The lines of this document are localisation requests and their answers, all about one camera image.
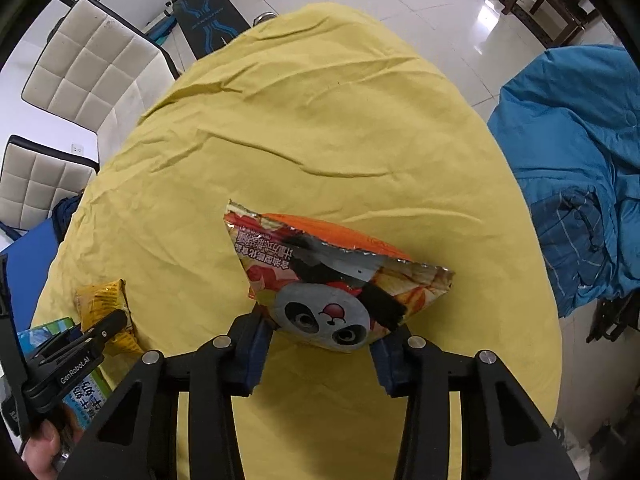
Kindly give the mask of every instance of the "panda eye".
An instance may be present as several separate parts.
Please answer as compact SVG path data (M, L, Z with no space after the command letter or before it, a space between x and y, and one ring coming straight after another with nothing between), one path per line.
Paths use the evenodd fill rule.
M362 325L350 325L334 332L332 338L338 345L350 346L363 342L366 336L367 329Z
M308 306L291 301L284 307L287 319L298 329L307 334L315 334L320 330L318 322Z

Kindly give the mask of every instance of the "blue board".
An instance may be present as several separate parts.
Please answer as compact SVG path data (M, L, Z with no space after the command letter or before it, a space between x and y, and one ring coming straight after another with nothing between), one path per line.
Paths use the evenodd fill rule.
M58 240L53 231L53 221L49 218L1 253L8 255L6 276L18 332L27 330L31 325L49 267L57 252Z

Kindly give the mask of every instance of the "metal screw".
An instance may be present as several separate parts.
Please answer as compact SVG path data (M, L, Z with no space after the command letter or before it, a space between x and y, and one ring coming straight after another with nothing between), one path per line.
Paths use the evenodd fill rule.
M479 357L483 363L486 363L488 365L492 365L498 360L496 354L491 352L491 350L482 350Z
M406 342L411 348L424 348L427 346L427 341L419 335L412 335Z
M213 340L216 348L228 348L231 345L231 338L228 335L219 335Z
M151 350L142 356L142 362L145 365L154 365L158 362L160 358L160 353L155 350Z

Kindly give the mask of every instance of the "panda snack package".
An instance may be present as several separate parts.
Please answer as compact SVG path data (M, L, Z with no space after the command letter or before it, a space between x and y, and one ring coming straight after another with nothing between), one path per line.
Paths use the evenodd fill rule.
M276 329L322 348L351 352L384 337L451 286L450 270L336 224L233 202L225 223L250 297Z

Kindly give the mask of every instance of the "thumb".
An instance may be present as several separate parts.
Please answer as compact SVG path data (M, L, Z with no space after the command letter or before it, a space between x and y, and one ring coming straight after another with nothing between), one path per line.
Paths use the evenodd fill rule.
M45 420L24 447L22 458L38 480L55 480L58 473L51 462L60 452L60 434Z

